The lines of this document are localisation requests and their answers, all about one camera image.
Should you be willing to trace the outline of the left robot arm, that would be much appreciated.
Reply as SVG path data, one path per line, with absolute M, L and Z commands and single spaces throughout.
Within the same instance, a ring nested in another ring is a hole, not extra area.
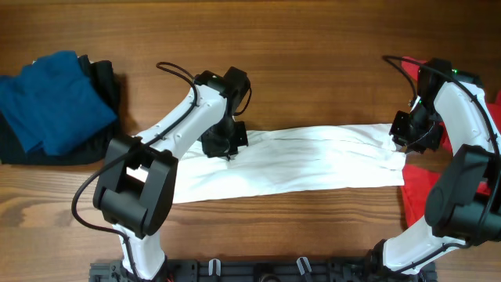
M 170 280 L 158 230 L 171 210 L 179 161 L 195 142 L 207 157 L 225 159 L 248 144 L 245 124 L 235 119 L 250 101 L 247 73 L 230 67 L 223 76 L 206 70 L 187 80 L 189 94 L 159 123 L 110 141 L 93 205 L 121 234 L 124 257 L 93 264 L 91 281 Z

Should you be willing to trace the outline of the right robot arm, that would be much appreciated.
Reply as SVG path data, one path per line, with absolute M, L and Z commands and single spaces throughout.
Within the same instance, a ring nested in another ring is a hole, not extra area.
M 368 252 L 367 281 L 423 279 L 423 268 L 441 256 L 500 240 L 500 132 L 481 79 L 444 59 L 406 62 L 417 68 L 411 110 L 395 115 L 391 137 L 423 153 L 448 136 L 453 158 L 427 195 L 424 215 Z

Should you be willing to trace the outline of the white t-shirt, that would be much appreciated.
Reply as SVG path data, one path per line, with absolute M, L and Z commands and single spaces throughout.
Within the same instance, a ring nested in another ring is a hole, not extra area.
M 388 124 L 249 131 L 230 160 L 194 143 L 178 164 L 173 201 L 254 197 L 306 190 L 401 186 L 406 155 Z

